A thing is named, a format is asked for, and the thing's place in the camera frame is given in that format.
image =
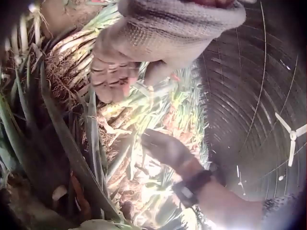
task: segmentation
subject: vegetable pile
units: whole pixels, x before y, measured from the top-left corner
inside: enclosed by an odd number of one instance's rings
[[[186,226],[172,195],[174,171],[143,152],[140,135],[146,128],[172,135],[205,163],[200,82],[185,68],[175,73],[177,80],[146,87],[147,63],[142,63],[127,98],[107,105],[97,101],[88,80],[91,50],[99,31],[119,18],[117,5],[110,3],[81,31],[46,41],[39,7],[31,6],[6,42],[7,61],[0,68],[0,183],[27,228],[49,226],[50,219],[58,224],[61,218],[63,226],[54,228],[82,222],[80,228]],[[41,118],[42,110],[48,119]],[[19,207],[14,199],[20,190],[28,194],[23,202],[44,203],[50,216],[42,220],[28,206]],[[27,215],[34,221],[24,220]]]

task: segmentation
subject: curved metal roof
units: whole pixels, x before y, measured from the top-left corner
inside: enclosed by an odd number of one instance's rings
[[[306,183],[306,134],[296,140],[288,167],[290,137],[275,116],[292,129],[306,124],[306,50],[301,54],[299,39],[292,40],[294,24],[279,5],[246,5],[244,25],[213,40],[193,66],[203,80],[211,159],[227,187],[243,195],[238,165],[249,200],[293,193]]]

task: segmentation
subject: wrist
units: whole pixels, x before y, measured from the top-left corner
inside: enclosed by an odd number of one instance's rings
[[[184,181],[188,181],[190,178],[203,170],[204,167],[195,157],[191,157],[190,159],[184,161],[177,169],[175,169],[176,173],[180,175]]]

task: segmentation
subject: sleeve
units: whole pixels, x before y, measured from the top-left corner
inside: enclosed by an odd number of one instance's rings
[[[261,228],[263,230],[292,229],[306,210],[306,189],[298,195],[268,199],[263,202]]]

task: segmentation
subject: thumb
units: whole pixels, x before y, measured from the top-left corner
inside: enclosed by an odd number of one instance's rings
[[[151,62],[146,68],[144,84],[154,86],[169,77],[175,70],[162,60]]]

